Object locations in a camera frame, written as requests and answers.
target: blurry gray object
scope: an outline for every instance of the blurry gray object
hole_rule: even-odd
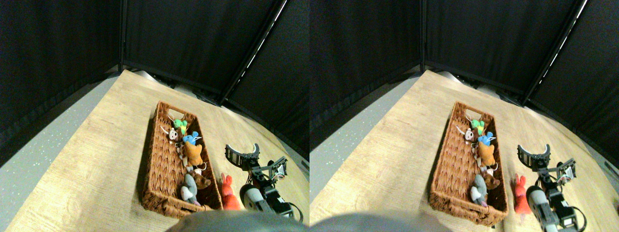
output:
[[[318,222],[312,227],[281,215],[256,211],[211,210],[193,213],[167,231],[450,231],[429,215],[405,212],[380,215],[353,213]]]

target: black backdrop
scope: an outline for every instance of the black backdrop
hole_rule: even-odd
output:
[[[577,1],[429,1],[425,61],[524,93]],[[221,93],[275,2],[128,1],[123,57]],[[0,3],[0,147],[119,62],[121,3]],[[617,5],[587,5],[532,101],[617,154]],[[229,99],[307,158],[326,138],[321,126],[420,62],[420,11],[419,1],[289,1]]]
[[[419,12],[418,1],[289,1],[230,101],[308,159],[315,128],[419,64]]]
[[[577,1],[428,1],[426,63],[524,93]]]
[[[220,93],[273,1],[128,1],[126,64]]]
[[[0,147],[118,63],[119,17],[120,0],[0,3]]]
[[[532,101],[619,166],[619,2],[588,0]]]

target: stuffed toy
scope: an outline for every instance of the stuffed toy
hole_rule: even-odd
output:
[[[477,141],[483,143],[486,146],[490,146],[490,141],[496,139],[495,137],[492,137],[493,135],[494,134],[492,134],[492,132],[488,131],[487,135],[480,136],[479,138],[477,138]]]
[[[495,177],[492,176],[492,174],[489,174],[488,171],[492,171],[492,169],[482,172],[482,177],[486,183],[486,188],[488,190],[496,189],[501,184],[501,181],[495,179]]]
[[[201,170],[196,169],[190,171],[189,174],[191,175],[191,177],[194,178],[194,181],[196,182],[196,187],[198,189],[205,189],[206,187],[209,187],[210,180],[202,176]]]
[[[470,188],[470,198],[475,202],[475,204],[481,205],[483,207],[488,207],[486,203],[486,195],[488,195],[488,189],[486,189],[486,182],[483,180],[482,175],[475,175],[475,181],[473,181],[473,186]]]
[[[196,140],[200,139],[202,137],[198,137],[198,134],[196,131],[194,131],[193,133],[191,133],[191,135],[187,135],[183,137],[183,142],[189,142],[191,145],[195,145],[196,144]]]
[[[198,166],[204,163],[202,161],[202,157],[200,157],[201,152],[202,152],[201,144],[192,145],[191,143],[189,143],[189,141],[185,142],[185,145],[183,146],[183,155],[187,157],[187,161],[188,161],[185,167],[189,165]]]
[[[478,135],[476,135],[475,133],[473,133],[473,131],[470,130],[470,128],[468,128],[466,130],[466,132],[460,130],[460,127],[456,126],[456,129],[458,129],[458,131],[460,132],[460,134],[464,135],[464,140],[466,140],[467,144],[469,144],[469,142],[473,143],[475,141],[477,141],[477,137]]]
[[[197,198],[197,186],[190,174],[185,174],[185,183],[181,187],[181,197],[184,201],[200,206]]]
[[[473,127],[473,129],[477,129],[477,133],[479,135],[482,135],[483,134],[483,127],[486,126],[486,123],[481,121],[481,120],[478,121],[476,119],[473,119],[470,122],[470,126]]]
[[[516,197],[516,201],[514,203],[514,211],[520,214],[522,221],[524,221],[525,214],[531,213],[529,203],[527,202],[527,190],[524,187],[526,182],[526,177],[521,176],[520,179],[518,179],[518,174],[516,174],[516,187],[514,187],[514,196]]]
[[[174,120],[174,128],[181,129],[181,135],[185,135],[185,133],[187,132],[187,120]]]
[[[477,155],[482,159],[482,164],[484,166],[492,166],[496,163],[494,152],[494,145],[487,146],[483,143],[479,143],[477,146]]]
[[[222,189],[220,192],[222,193],[223,209],[224,210],[240,210],[241,205],[238,203],[238,199],[236,199],[236,196],[234,195],[234,192],[232,191],[231,185],[232,185],[232,177],[226,176],[224,173],[222,173]]]
[[[166,129],[164,129],[163,126],[160,126],[160,127],[161,127],[161,130],[163,130],[163,133],[168,135],[168,138],[170,139],[171,144],[173,142],[178,142],[180,140],[180,137],[178,136],[178,132],[174,130],[174,127],[171,127],[170,131],[167,131]]]

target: wicker basket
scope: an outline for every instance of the wicker basket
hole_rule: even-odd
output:
[[[494,116],[457,101],[445,132],[428,201],[435,210],[466,218],[476,224],[491,226],[508,214],[500,147],[498,139],[491,141],[495,146],[494,157],[498,164],[494,177],[501,181],[501,184],[496,189],[488,190],[488,207],[482,207],[473,203],[470,198],[470,187],[480,170],[471,153],[470,144],[465,144],[464,136],[456,129],[456,126],[461,129],[470,128],[470,122],[466,118],[467,110],[481,114],[481,120],[486,123],[486,131],[497,136]]]
[[[181,218],[197,211],[223,208],[222,197],[215,181],[204,138],[197,140],[196,145],[201,144],[204,148],[201,157],[206,162],[206,170],[202,171],[202,175],[209,179],[211,184],[197,192],[196,198],[202,206],[190,204],[180,199],[180,188],[183,186],[187,169],[183,167],[183,162],[178,157],[179,154],[175,145],[169,142],[168,135],[161,129],[161,126],[166,129],[172,126],[172,121],[168,118],[168,110],[170,109],[184,114],[182,120],[187,120],[188,133],[198,131],[202,135],[195,114],[187,113],[163,101],[157,104],[155,117],[152,120],[153,133],[150,137],[142,205],[147,210],[175,218]]]

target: wood grain surface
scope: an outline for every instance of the wood grain surface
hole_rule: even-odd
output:
[[[550,144],[551,167],[576,160],[577,178],[563,188],[570,205],[587,216],[587,231],[619,231],[619,195],[584,144],[567,128],[532,110],[520,108],[426,71],[344,161],[310,205],[310,224],[352,212],[409,212],[429,215],[453,231],[540,231],[533,215],[521,222],[513,212],[513,183],[506,183],[509,215],[496,229],[475,225],[433,210],[428,194],[433,167],[456,101],[493,114],[498,129],[504,178],[537,173],[517,157],[517,146],[542,153]],[[582,217],[577,212],[582,224]]]
[[[286,201],[308,214],[309,183],[276,136],[228,109],[124,71],[51,164],[7,230],[163,231],[174,225],[177,219],[145,210],[139,200],[149,119],[160,100],[198,116],[215,176],[221,172],[232,176],[237,198],[248,174],[226,160],[226,144],[251,152],[258,143],[261,165],[286,156],[289,176],[277,183],[277,189]]]

